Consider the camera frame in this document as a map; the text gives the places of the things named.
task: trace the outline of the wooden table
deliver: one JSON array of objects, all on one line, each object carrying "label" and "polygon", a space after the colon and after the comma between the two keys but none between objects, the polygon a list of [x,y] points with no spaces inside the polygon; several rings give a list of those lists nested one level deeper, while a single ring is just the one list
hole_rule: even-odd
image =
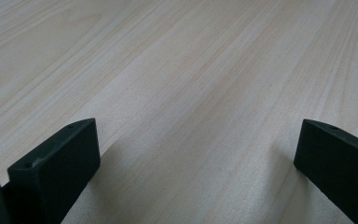
[{"label": "wooden table", "polygon": [[302,119],[358,136],[358,1],[0,0],[0,183],[96,118],[63,223],[351,223],[293,166]]}]

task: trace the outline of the light wooden surface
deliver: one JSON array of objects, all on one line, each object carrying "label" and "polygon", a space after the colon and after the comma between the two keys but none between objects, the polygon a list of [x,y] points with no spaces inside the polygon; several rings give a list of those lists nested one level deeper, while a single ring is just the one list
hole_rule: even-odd
[{"label": "light wooden surface", "polygon": [[86,118],[63,223],[351,223],[293,157],[304,118],[358,136],[358,1],[0,0],[0,183]]}]

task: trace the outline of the black plastic block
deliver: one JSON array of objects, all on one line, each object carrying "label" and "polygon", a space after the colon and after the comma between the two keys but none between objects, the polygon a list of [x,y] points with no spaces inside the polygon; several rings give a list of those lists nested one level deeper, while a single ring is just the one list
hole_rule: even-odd
[{"label": "black plastic block", "polygon": [[61,223],[100,166],[95,119],[70,124],[8,169],[9,202],[23,223]]},{"label": "black plastic block", "polygon": [[353,222],[358,223],[358,138],[304,119],[295,166]]}]

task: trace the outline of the wood grain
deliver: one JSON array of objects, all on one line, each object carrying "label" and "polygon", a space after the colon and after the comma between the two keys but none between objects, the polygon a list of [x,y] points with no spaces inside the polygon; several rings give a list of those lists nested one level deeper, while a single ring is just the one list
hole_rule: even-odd
[{"label": "wood grain", "polygon": [[302,119],[358,136],[358,1],[0,0],[0,183],[86,118],[63,223],[351,223],[293,157]]}]

